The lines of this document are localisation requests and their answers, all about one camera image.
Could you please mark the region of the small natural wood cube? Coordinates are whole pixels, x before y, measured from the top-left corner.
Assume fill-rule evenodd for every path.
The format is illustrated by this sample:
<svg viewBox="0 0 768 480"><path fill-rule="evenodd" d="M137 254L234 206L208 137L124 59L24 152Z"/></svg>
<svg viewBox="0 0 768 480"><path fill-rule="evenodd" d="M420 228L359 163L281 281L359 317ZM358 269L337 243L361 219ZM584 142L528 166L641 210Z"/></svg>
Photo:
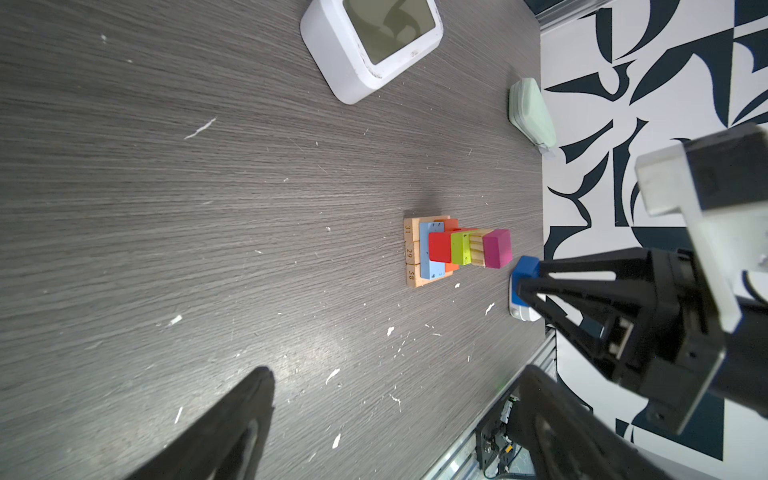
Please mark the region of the small natural wood cube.
<svg viewBox="0 0 768 480"><path fill-rule="evenodd" d="M471 264L485 267L484 236L491 233L490 229L477 229L469 232Z"/></svg>

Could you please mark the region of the red block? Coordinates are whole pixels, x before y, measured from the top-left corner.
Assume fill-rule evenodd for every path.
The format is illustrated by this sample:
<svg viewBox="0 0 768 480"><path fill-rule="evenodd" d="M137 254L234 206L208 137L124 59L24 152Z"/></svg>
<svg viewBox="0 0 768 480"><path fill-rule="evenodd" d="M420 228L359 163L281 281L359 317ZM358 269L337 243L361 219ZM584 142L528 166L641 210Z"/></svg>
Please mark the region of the red block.
<svg viewBox="0 0 768 480"><path fill-rule="evenodd" d="M432 233L430 240L432 242L432 259L445 263L443 260L443 235L444 232L441 234Z"/></svg>

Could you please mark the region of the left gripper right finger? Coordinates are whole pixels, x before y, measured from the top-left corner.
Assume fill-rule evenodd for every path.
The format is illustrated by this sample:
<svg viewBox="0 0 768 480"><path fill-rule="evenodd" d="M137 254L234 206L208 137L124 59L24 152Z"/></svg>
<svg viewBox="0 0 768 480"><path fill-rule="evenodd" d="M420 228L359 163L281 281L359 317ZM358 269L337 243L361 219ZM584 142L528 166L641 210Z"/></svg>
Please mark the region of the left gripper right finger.
<svg viewBox="0 0 768 480"><path fill-rule="evenodd" d="M539 479L668 479L534 365L519 376L519 443Z"/></svg>

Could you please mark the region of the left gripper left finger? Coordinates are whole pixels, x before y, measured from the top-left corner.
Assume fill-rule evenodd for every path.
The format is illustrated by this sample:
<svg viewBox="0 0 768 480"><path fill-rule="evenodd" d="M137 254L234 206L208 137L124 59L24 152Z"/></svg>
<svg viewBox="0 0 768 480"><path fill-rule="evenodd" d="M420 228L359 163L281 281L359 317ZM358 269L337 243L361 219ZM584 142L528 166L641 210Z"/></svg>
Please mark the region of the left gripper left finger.
<svg viewBox="0 0 768 480"><path fill-rule="evenodd" d="M254 479L274 412L275 377L255 368L130 479Z"/></svg>

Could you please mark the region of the lime green block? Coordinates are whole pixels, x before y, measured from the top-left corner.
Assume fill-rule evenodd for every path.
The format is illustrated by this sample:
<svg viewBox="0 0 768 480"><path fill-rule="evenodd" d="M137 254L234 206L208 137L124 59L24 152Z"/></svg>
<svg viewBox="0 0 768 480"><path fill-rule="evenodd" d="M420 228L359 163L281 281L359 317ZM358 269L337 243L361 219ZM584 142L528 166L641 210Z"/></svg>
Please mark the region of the lime green block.
<svg viewBox="0 0 768 480"><path fill-rule="evenodd" d="M451 263L459 266L472 262L471 238L477 229L458 229L451 232Z"/></svg>

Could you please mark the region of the light blue block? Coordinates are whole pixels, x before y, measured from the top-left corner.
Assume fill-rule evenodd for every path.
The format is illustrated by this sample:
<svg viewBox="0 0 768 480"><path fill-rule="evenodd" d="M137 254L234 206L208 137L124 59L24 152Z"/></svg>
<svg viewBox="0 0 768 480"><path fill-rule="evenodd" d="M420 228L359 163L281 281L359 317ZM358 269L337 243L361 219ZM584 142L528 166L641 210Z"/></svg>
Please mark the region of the light blue block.
<svg viewBox="0 0 768 480"><path fill-rule="evenodd" d="M420 235L420 272L421 278L425 281L433 281L445 276L445 264L432 259L432 242L430 235L432 233L443 233L444 222L421 222L419 225Z"/></svg>

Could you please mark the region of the blue cube block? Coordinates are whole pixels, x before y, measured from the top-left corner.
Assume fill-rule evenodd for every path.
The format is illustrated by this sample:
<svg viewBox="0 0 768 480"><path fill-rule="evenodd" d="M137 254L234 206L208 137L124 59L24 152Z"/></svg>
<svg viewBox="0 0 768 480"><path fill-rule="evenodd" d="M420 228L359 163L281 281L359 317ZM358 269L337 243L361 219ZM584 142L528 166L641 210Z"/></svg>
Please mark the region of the blue cube block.
<svg viewBox="0 0 768 480"><path fill-rule="evenodd" d="M519 296L518 285L522 279L536 279L539 277L540 260L532 256L521 256L510 275L510 304L520 307L528 307L528 304Z"/></svg>

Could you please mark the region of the magenta cube block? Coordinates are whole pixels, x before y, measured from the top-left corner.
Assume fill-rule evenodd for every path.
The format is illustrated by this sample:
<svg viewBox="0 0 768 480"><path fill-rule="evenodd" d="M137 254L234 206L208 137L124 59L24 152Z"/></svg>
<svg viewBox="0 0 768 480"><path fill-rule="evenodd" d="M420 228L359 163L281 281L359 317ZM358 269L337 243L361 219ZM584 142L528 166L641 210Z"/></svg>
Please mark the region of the magenta cube block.
<svg viewBox="0 0 768 480"><path fill-rule="evenodd" d="M511 234L507 229L496 229L482 237L486 268L501 269L513 260Z"/></svg>

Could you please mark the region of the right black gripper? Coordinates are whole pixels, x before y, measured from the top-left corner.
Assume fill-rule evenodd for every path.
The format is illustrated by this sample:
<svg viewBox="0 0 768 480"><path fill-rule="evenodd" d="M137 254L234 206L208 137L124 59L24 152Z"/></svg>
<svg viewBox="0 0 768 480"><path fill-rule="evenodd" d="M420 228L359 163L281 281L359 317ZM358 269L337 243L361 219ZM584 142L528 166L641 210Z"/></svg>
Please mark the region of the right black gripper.
<svg viewBox="0 0 768 480"><path fill-rule="evenodd" d="M712 392L767 414L767 308L739 302L723 331L701 267L688 252L629 248L540 263L516 293L603 377L644 397L648 419L681 432ZM595 337L541 297L555 296L602 326Z"/></svg>

